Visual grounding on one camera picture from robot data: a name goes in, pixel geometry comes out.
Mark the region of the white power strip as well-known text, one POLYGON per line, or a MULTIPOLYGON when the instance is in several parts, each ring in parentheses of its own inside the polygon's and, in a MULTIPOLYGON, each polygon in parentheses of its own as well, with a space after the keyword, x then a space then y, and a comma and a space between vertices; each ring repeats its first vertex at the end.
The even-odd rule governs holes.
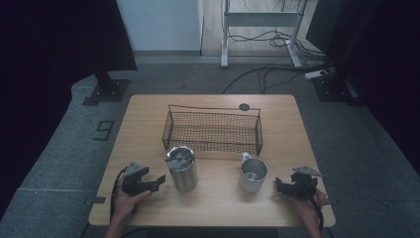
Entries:
POLYGON ((307 72, 305 73, 304 76, 306 79, 313 79, 313 78, 323 77, 327 75, 328 75, 328 72, 325 69, 321 69, 321 70, 307 72))

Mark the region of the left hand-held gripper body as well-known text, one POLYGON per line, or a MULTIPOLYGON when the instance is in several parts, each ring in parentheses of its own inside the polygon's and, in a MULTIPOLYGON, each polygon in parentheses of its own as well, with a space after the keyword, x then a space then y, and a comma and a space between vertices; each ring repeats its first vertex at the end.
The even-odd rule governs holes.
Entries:
POLYGON ((128 195, 137 195, 146 191, 146 183, 138 180, 139 171, 141 168, 139 164, 130 162, 124 171, 124 179, 122 190, 128 195))

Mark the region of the person's left hand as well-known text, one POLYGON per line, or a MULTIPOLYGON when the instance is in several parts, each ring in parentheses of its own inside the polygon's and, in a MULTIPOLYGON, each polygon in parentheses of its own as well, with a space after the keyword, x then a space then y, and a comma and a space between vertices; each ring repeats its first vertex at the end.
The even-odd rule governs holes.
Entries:
POLYGON ((141 203, 150 195, 151 192, 149 190, 134 196, 130 196, 122 190, 118 190, 116 194, 116 201, 114 205, 114 213, 112 219, 120 221, 125 220, 132 213, 135 206, 141 203))

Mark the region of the stainless steel tumbler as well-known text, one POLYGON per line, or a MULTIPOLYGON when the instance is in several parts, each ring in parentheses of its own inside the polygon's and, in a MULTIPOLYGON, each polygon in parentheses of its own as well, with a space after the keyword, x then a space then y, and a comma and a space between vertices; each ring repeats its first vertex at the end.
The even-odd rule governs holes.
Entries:
POLYGON ((194 152, 186 146, 173 147, 166 155, 166 165, 174 187, 180 192, 193 191, 198 185, 194 152))

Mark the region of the black wire basket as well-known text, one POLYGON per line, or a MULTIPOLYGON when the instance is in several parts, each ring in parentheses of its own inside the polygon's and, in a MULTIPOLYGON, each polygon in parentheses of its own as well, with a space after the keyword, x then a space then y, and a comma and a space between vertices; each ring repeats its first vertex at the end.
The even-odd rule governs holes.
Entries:
POLYGON ((169 104, 162 133, 169 151, 186 146, 194 152, 248 152, 259 155, 263 149, 263 126, 258 108, 194 107, 169 104))

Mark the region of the black stand base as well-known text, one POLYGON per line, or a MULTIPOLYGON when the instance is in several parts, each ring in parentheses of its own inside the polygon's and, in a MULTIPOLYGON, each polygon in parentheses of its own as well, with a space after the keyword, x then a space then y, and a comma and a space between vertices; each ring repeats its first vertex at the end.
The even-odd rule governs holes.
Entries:
POLYGON ((112 79, 107 71, 94 73, 97 84, 86 97, 83 106, 96 106, 100 102, 121 102, 130 84, 129 79, 112 79))
POLYGON ((346 102, 350 106, 363 106, 363 94, 353 81, 332 76, 320 76, 311 80, 318 99, 322 102, 346 102))

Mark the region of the person's right hand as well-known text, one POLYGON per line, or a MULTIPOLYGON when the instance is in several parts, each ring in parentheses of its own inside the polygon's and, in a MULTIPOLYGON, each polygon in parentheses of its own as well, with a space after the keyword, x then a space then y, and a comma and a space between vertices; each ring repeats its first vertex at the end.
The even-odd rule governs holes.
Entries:
MULTIPOLYGON (((326 194, 321 190, 317 190, 317 193, 313 196, 313 199, 319 207, 322 207, 325 203, 326 194)), ((290 198, 290 201, 293 204, 295 211, 297 212, 304 226, 317 229, 319 224, 319 217, 312 202, 310 200, 301 201, 295 198, 290 198)))

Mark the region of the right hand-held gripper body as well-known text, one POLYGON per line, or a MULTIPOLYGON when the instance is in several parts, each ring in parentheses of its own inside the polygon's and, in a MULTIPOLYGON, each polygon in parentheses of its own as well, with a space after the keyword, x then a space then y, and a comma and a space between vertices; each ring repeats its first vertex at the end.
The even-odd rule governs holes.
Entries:
POLYGON ((318 180, 322 175, 309 166, 293 168, 291 175, 291 196, 300 200, 308 200, 314 196, 317 190, 318 180))

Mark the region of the dark curtain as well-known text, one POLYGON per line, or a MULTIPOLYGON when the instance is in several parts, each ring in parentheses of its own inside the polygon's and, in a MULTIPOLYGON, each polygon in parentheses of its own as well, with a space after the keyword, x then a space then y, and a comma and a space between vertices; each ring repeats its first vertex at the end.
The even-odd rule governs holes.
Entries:
POLYGON ((136 64, 117 0, 0 0, 0 219, 71 99, 136 64))
POLYGON ((420 171, 420 0, 316 0, 306 39, 420 171))

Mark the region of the white mug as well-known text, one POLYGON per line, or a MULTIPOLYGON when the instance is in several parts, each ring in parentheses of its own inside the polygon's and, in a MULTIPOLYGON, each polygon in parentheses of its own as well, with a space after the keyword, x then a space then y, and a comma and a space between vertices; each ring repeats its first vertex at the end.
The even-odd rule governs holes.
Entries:
POLYGON ((240 187, 247 192, 258 192, 267 177, 266 163, 247 152, 242 153, 241 163, 240 187))

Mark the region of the white desk frame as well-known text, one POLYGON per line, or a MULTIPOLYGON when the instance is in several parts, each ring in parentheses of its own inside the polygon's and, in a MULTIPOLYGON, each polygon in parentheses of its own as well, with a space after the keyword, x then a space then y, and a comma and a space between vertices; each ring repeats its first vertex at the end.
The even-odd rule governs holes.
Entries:
POLYGON ((285 44, 293 65, 296 68, 302 67, 296 42, 307 2, 308 0, 301 0, 296 12, 243 13, 231 12, 230 0, 222 0, 221 67, 229 65, 228 32, 231 27, 292 27, 293 33, 285 44))

